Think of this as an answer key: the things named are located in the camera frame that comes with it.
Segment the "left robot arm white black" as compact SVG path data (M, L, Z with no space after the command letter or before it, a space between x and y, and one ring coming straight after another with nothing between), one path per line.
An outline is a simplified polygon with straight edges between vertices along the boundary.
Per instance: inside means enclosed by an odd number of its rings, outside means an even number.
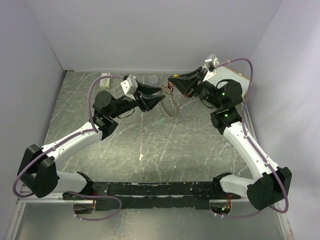
M14 183L22 181L30 194L43 198L53 192L75 192L81 199L89 199L94 192L93 181L82 172L58 171L56 163L68 160L86 147L109 137L118 127L116 118L139 108L152 110L165 96L160 87L140 82L121 82L124 95L115 98L110 92L100 91L89 104L94 114L79 129L53 143L38 147L30 145L24 152Z

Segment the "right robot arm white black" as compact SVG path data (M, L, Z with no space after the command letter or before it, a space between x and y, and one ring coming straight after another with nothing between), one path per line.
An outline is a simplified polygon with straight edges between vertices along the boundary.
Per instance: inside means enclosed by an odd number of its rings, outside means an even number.
M189 73L170 76L168 87L177 89L187 99L198 97L207 102L206 107L214 109L210 113L213 127L235 147L252 174L251 179L232 173L215 177L213 195L218 199L228 194L245 197L259 211L284 201L281 212L285 213L289 208L292 172L288 167L279 167L250 134L237 110L244 96L241 83L228 78L213 83L210 82L212 77L210 71L199 67Z

